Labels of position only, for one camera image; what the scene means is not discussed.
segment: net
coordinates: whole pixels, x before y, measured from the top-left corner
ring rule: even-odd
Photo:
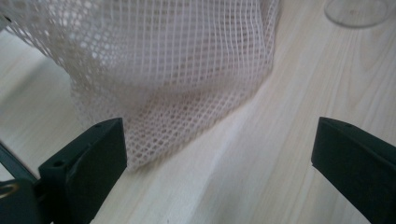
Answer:
[[[278,0],[2,0],[8,30],[70,75],[80,121],[122,117],[128,168],[190,141],[251,96]]]

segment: glass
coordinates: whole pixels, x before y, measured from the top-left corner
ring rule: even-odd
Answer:
[[[349,28],[364,28],[379,24],[391,12],[394,0],[327,0],[327,18]]]

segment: screw hole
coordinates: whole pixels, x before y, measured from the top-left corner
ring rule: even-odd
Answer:
[[[55,163],[53,163],[54,167],[60,167],[64,165],[64,161],[56,161]]]

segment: light wood surface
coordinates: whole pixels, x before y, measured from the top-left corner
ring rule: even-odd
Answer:
[[[350,30],[323,5],[282,1],[258,93],[177,153],[124,173],[92,223],[368,223],[310,156],[320,116],[396,145],[396,14]],[[1,32],[1,141],[37,174],[82,131],[66,72]]]

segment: white mesh fabric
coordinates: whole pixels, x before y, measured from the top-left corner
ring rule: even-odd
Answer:
[[[278,0],[2,0],[8,30],[65,69],[80,120],[123,117],[128,167],[179,147],[268,74]]]

